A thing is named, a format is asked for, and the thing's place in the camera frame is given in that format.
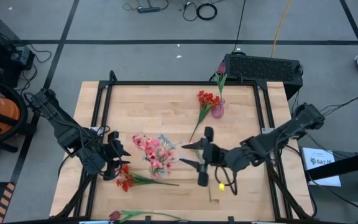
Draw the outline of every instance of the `yellow cable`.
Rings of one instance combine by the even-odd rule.
[[[285,15],[287,14],[287,11],[288,11],[288,8],[291,4],[291,0],[288,0],[288,3],[287,3],[287,6],[285,7],[285,10],[284,10],[284,15],[283,17],[281,18],[281,21],[280,21],[280,25],[278,25],[278,29],[276,31],[276,36],[274,37],[274,43],[273,43],[273,49],[272,49],[272,54],[271,54],[271,58],[273,57],[274,55],[274,50],[276,48],[276,41],[277,41],[277,37],[278,37],[278,33],[280,32],[280,29],[281,29],[281,25],[283,24],[283,21],[285,19]]]

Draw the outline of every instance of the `wooden table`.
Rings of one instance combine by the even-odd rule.
[[[90,126],[98,82],[83,82],[74,118],[82,126]],[[144,133],[150,137],[158,134],[167,135],[172,142],[186,143],[198,119],[199,104],[196,94],[199,90],[218,93],[216,86],[147,86],[119,85],[113,86],[107,125],[120,132],[120,140],[125,150],[132,154],[126,157],[131,161],[137,173],[148,175],[149,163],[142,160],[142,152],[132,143],[132,136]],[[269,83],[268,92],[276,126],[290,119],[290,111],[282,83]],[[199,139],[205,126],[214,128],[214,142],[230,149],[250,136],[260,134],[254,91],[251,86],[225,86],[225,114],[221,119],[214,119],[209,114],[201,123],[193,139]],[[260,94],[264,109],[263,95]],[[100,107],[98,124],[100,124],[103,105]],[[296,141],[290,145],[297,148]],[[196,160],[196,156],[178,147],[176,157]],[[310,215],[313,208],[306,184],[301,159],[289,150],[283,150],[283,168],[287,178],[288,189],[297,202]],[[53,199],[51,215],[58,213],[71,199],[78,187],[82,165],[77,158],[69,159],[63,166]],[[234,216],[236,221],[274,221],[272,200],[266,166],[249,166],[238,173],[239,193],[233,196],[230,189],[219,191],[214,179],[214,169],[210,168],[209,191],[197,185],[198,174],[182,163],[174,164],[172,173],[164,181],[180,184],[179,187],[168,185],[143,185],[130,188],[124,192],[116,182],[103,181],[98,177],[93,204],[92,219],[108,219],[115,210],[146,210],[164,212],[187,220],[225,221]],[[222,172],[218,176],[224,180]],[[277,189],[280,204],[282,196]],[[81,214],[85,214],[86,199],[83,198]],[[282,217],[285,216],[280,206]],[[144,220],[144,216],[135,220]],[[153,220],[170,220],[170,218],[152,215]]]

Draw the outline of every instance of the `yellow tag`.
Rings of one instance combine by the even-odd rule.
[[[219,190],[222,192],[224,191],[224,184],[222,184],[222,183],[219,184]]]

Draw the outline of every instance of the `glass vase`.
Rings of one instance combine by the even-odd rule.
[[[224,115],[224,99],[220,99],[219,100],[219,104],[214,106],[214,108],[212,108],[212,117],[215,119],[219,119],[221,117],[223,117]]]

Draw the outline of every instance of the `black floor stripe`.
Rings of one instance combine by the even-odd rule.
[[[345,2],[345,0],[339,0],[339,1],[341,2],[343,10],[345,11],[345,14],[347,16],[347,19],[349,20],[349,23],[352,26],[353,32],[356,35],[357,40],[358,40],[358,27],[357,27],[357,24],[356,24],[353,16],[352,16],[352,13],[351,13],[351,11],[349,9],[349,6],[347,6],[347,3]]]
[[[58,61],[60,59],[60,55],[62,54],[63,46],[64,46],[64,40],[67,38],[68,31],[70,30],[71,23],[73,22],[73,18],[75,15],[75,11],[77,9],[78,3],[80,0],[74,0],[73,5],[71,7],[70,14],[68,15],[65,28],[63,30],[62,37],[60,38],[59,45],[57,47],[57,50],[55,52],[55,55],[53,56],[52,64],[49,68],[49,72],[47,75],[47,78],[44,83],[44,88],[49,88],[53,75],[55,74],[55,70],[58,64]],[[39,121],[39,115],[33,115],[31,119],[31,125],[36,126]],[[22,149],[20,150],[19,158],[17,158],[15,168],[13,169],[13,173],[11,176],[10,182],[17,184],[17,181],[19,180],[20,173],[22,172],[22,168],[24,165],[25,158],[27,157],[27,153],[29,152],[29,148],[31,145],[33,135],[26,136],[22,145]]]
[[[142,45],[142,44],[235,44],[236,40],[20,40],[17,44],[81,44],[81,45]],[[239,40],[243,45],[272,45],[273,40]],[[277,45],[358,45],[358,40],[278,40]]]

